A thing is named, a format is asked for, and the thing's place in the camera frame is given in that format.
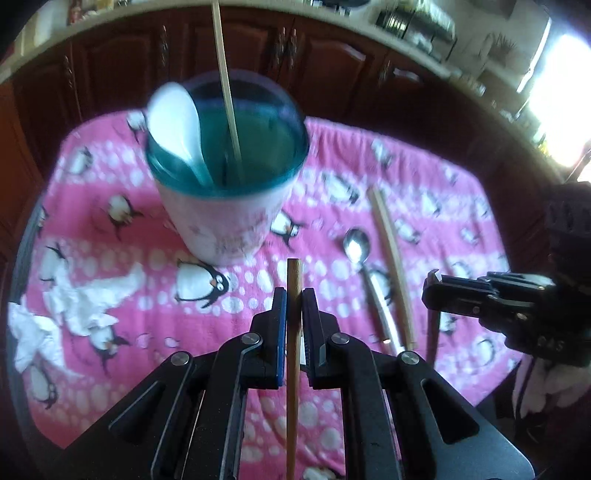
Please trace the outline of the white gloved right hand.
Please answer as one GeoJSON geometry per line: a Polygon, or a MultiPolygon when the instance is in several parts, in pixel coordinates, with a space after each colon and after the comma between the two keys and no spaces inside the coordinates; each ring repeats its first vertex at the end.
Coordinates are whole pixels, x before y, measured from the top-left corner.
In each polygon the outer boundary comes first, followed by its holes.
{"type": "Polygon", "coordinates": [[[566,408],[590,389],[590,367],[554,364],[525,355],[517,369],[512,394],[516,417],[541,413],[554,407],[566,408]]]}

